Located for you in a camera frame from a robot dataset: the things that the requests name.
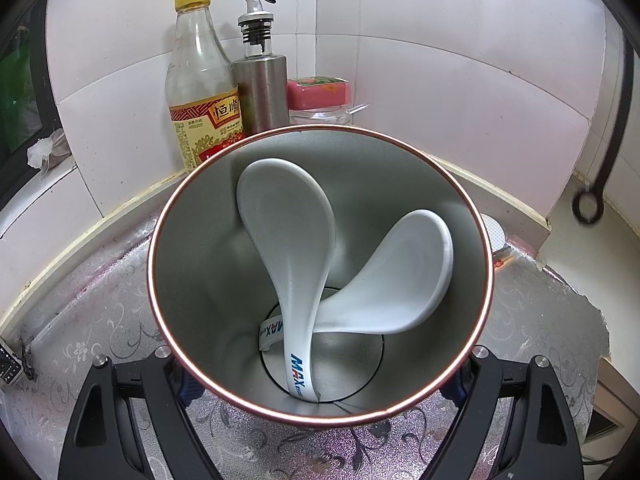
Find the red metal utensil cup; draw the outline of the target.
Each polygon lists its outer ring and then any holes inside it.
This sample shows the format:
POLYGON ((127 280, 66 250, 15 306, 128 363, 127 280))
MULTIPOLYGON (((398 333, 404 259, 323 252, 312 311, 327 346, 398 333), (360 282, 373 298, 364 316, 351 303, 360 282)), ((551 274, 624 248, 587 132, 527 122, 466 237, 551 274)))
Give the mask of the red metal utensil cup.
POLYGON ((182 181, 148 289, 207 389, 277 422, 338 427, 395 416, 456 372, 494 264, 480 213, 431 156, 306 125, 232 144, 182 181))

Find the white MAX ceramic spoon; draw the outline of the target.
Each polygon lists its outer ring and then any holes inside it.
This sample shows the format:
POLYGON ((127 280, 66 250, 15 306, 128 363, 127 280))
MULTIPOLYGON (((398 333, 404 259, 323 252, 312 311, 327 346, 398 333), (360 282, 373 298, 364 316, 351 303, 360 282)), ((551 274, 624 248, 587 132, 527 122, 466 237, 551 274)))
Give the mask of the white MAX ceramic spoon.
POLYGON ((278 296, 288 391, 297 399, 317 402, 311 346, 335 247, 330 202, 302 167, 264 158, 242 172, 236 204, 278 296))

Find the black measuring spoon large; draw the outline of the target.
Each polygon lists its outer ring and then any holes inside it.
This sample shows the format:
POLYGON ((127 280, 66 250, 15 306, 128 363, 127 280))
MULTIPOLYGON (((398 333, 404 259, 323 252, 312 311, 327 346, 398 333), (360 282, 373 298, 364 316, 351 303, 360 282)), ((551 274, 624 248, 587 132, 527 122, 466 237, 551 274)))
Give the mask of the black measuring spoon large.
MULTIPOLYGON (((624 74, 624 33, 608 9, 604 10, 605 48, 596 108, 589 132, 574 167, 584 185, 597 177, 610 144, 624 74)), ((604 189, 604 199, 636 232, 639 232, 639 58, 634 55, 634 94, 624 142, 604 189)))

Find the white crumpled cloth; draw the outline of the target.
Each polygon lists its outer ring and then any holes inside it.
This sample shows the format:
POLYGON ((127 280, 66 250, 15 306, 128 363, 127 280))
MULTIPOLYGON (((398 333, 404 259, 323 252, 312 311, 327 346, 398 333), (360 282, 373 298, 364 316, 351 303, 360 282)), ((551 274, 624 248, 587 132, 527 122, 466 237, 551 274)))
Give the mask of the white crumpled cloth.
POLYGON ((66 140, 62 128, 54 130, 50 136, 38 140, 27 150, 27 163, 29 167, 46 174, 55 166, 58 166, 72 152, 66 140))

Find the vinegar bottle yellow cap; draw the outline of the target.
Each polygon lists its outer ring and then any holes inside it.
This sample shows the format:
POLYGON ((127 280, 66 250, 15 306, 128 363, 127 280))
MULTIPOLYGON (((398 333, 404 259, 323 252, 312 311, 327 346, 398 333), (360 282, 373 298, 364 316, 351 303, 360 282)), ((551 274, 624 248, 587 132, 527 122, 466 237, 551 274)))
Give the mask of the vinegar bottle yellow cap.
POLYGON ((210 0, 175 0, 175 40, 165 96, 186 170, 244 139, 231 63, 216 35, 210 0))

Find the steel oil dispenser bottle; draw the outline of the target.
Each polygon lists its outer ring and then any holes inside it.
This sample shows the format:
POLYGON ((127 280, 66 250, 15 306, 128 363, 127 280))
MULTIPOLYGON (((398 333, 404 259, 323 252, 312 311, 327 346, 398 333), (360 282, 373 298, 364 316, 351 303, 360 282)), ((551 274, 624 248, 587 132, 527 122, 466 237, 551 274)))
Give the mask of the steel oil dispenser bottle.
POLYGON ((264 2, 276 0, 244 0, 246 11, 238 18, 244 55, 232 63, 238 86, 244 132, 247 136, 285 127, 288 114, 288 64, 282 54, 272 52, 273 14, 264 2))

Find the red-lid salt jar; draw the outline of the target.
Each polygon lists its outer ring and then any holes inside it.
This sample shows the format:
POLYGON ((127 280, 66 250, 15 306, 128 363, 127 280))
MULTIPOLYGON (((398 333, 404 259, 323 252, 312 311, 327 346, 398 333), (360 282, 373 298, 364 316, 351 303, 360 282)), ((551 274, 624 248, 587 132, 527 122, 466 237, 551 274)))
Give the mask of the red-lid salt jar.
POLYGON ((289 79, 288 114, 291 125, 352 124, 352 92, 346 79, 312 76, 289 79))

